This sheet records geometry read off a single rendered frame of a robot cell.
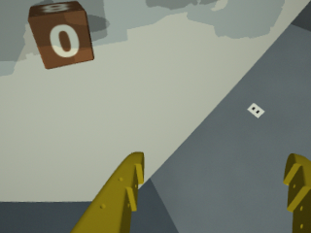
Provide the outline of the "brown number cube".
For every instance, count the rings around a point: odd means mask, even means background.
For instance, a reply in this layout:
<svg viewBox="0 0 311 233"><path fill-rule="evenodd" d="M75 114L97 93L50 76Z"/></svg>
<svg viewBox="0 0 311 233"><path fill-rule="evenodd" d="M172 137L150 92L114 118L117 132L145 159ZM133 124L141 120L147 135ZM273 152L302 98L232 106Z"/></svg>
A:
<svg viewBox="0 0 311 233"><path fill-rule="evenodd" d="M31 6L28 22L46 69L94 59L86 11L78 1Z"/></svg>

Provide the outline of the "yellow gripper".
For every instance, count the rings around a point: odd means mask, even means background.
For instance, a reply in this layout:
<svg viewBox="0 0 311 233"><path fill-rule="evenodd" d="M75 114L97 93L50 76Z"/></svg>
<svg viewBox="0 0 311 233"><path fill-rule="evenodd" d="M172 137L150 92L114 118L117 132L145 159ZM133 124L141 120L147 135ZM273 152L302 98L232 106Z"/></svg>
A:
<svg viewBox="0 0 311 233"><path fill-rule="evenodd" d="M125 158L92 200L70 233L129 233L131 211L137 211L138 184L144 183L144 153ZM284 184L289 186L287 210L292 233L311 233L311 161L291 153Z"/></svg>

